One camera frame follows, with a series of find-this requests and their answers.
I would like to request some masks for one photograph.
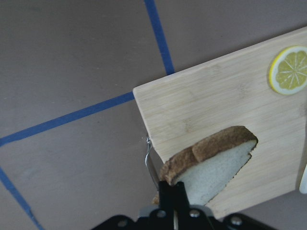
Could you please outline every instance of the metal wire handle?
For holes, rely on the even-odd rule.
[[[157,171],[154,167],[153,161],[151,159],[151,157],[149,156],[150,154],[150,150],[152,149],[153,145],[152,142],[150,140],[150,138],[146,138],[146,143],[147,143],[147,153],[146,153],[146,157],[145,157],[145,165],[146,168],[153,180],[153,183],[155,185],[155,187],[157,188],[157,190],[159,190],[159,176],[157,174]]]

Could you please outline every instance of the wooden cutting board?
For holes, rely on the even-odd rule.
[[[163,162],[221,129],[259,139],[251,160],[207,206],[216,218],[298,187],[306,165],[307,88],[284,96],[268,84],[280,51],[307,46],[307,27],[152,81],[133,90]]]

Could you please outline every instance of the bread slice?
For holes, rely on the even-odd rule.
[[[190,204],[205,205],[248,162],[257,142],[244,126],[221,130],[171,157],[160,170],[160,180],[184,182]]]

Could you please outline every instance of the blue tape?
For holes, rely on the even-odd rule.
[[[13,141],[17,141],[17,140],[21,140],[21,139],[25,139],[27,137],[33,136],[35,134],[44,132],[46,130],[64,125],[66,123],[69,123],[71,121],[75,121],[78,120],[80,118],[83,118],[85,116],[89,116],[95,113],[98,113],[100,111],[106,110],[108,108],[114,107],[116,105],[120,105],[123,104],[125,102],[131,101],[134,99],[133,93],[129,92],[126,94],[123,94],[121,96],[106,100],[104,102],[89,106],[87,108],[75,111],[73,113],[64,115],[64,116],[60,116],[58,118],[55,118],[53,120],[41,123],[39,125],[30,127],[30,128],[26,128],[24,130],[21,130],[17,133],[13,133],[10,134],[6,137],[0,138],[0,147],[11,143]]]
[[[169,54],[169,50],[167,47],[166,39],[164,36],[157,8],[155,6],[154,0],[144,0],[144,2],[146,5],[150,21],[152,23],[153,32],[159,46],[159,50],[161,53],[166,73],[167,75],[170,75],[172,73],[175,73],[175,70],[171,55]]]
[[[0,167],[0,180],[3,183],[3,185],[6,187],[6,189],[12,194],[12,196],[15,198],[15,200],[19,203],[21,208],[26,212],[26,214],[30,217],[32,222],[37,226],[39,230],[44,230],[44,228],[39,224],[35,216],[33,215],[30,206],[26,202],[26,200],[23,198],[23,196],[18,192],[16,187],[13,185],[13,183],[9,180],[8,176],[5,174],[5,172]]]

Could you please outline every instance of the lemon half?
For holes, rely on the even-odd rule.
[[[283,50],[271,65],[269,82],[276,92],[284,95],[302,90],[307,85],[307,47]]]

